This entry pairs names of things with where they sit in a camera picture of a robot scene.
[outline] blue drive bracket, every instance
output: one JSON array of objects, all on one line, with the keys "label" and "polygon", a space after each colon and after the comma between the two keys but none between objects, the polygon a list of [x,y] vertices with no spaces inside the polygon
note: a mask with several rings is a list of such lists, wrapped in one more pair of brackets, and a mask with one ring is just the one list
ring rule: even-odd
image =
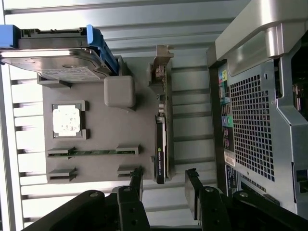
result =
[{"label": "blue drive bracket", "polygon": [[112,55],[107,46],[103,35],[99,29],[93,28],[92,25],[87,25],[87,42],[89,46],[96,47],[100,51],[101,59],[109,67],[109,69],[117,76],[119,74],[119,64]]},{"label": "blue drive bracket", "polygon": [[14,25],[0,25],[0,49],[18,48],[20,29]]}]

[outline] screw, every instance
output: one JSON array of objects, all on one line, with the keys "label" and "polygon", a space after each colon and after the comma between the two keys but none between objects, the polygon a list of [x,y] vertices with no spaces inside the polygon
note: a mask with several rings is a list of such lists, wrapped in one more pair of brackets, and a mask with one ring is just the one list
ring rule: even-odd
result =
[{"label": "screw", "polygon": [[90,194],[90,197],[96,197],[96,196],[98,196],[97,193],[92,193],[92,194]]},{"label": "screw", "polygon": [[247,193],[240,192],[240,196],[241,196],[241,197],[248,197],[249,195],[248,195]]},{"label": "screw", "polygon": [[212,188],[205,188],[205,191],[212,192],[212,191],[214,191],[214,189],[212,189]]}]

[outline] ventilation grille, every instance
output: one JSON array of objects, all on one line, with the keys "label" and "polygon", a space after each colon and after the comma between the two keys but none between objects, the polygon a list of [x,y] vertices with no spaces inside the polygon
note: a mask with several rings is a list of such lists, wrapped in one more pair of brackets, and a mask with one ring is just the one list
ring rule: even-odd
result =
[{"label": "ventilation grille", "polygon": [[260,81],[257,75],[230,87],[236,162],[275,181],[269,93]]},{"label": "ventilation grille", "polygon": [[249,179],[248,177],[244,176],[241,174],[241,177],[243,177],[246,181],[250,182],[251,184],[255,185],[256,187],[258,187],[260,190],[262,190],[263,192],[266,193],[266,189],[264,187],[262,187],[261,185],[255,183],[253,180]]}]

